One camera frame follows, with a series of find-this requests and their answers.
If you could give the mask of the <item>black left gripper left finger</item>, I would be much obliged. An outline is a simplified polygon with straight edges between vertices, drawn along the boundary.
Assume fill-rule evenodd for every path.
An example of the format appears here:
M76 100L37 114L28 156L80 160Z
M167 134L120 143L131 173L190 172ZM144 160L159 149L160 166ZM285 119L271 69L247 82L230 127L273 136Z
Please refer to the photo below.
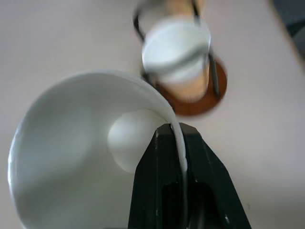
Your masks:
M181 229L182 184L175 135L163 124L136 167L128 229Z

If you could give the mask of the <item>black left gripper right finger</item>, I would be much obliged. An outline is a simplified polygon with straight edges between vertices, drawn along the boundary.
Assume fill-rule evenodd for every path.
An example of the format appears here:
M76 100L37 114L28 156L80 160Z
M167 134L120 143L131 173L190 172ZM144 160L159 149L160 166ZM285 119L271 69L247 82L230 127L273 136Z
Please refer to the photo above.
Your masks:
M188 229L252 229L224 164L196 128L180 127L188 162Z

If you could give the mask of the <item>white paper cup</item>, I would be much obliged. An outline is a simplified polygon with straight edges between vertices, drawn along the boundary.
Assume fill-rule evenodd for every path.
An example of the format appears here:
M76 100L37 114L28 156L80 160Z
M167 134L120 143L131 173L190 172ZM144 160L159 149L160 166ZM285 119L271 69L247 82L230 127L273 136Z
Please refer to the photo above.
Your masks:
M10 147L8 183L23 229L126 228L135 169L165 123L186 181L181 128L147 82L97 70L51 87L30 107Z

